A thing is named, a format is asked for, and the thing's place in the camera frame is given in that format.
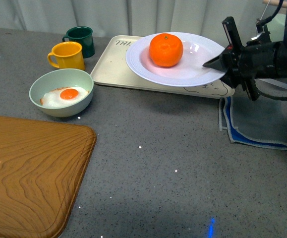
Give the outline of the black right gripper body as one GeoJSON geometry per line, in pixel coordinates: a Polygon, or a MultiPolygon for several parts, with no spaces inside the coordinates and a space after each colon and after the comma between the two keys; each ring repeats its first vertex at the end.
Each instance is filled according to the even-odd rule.
{"type": "Polygon", "coordinates": [[[229,45],[222,52],[221,60],[227,68],[223,82],[231,88],[241,85],[249,99],[256,101],[259,92],[256,78],[280,77],[280,63],[286,48],[283,42],[255,40],[243,46],[234,18],[229,16],[222,21],[229,45]]]}

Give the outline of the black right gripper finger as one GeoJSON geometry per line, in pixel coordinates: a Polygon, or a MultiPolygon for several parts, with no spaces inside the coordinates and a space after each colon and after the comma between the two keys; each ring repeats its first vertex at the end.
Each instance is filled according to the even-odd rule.
{"type": "Polygon", "coordinates": [[[221,55],[218,55],[214,57],[213,59],[205,62],[202,66],[206,68],[215,69],[221,72],[225,72],[225,63],[221,55]]]}

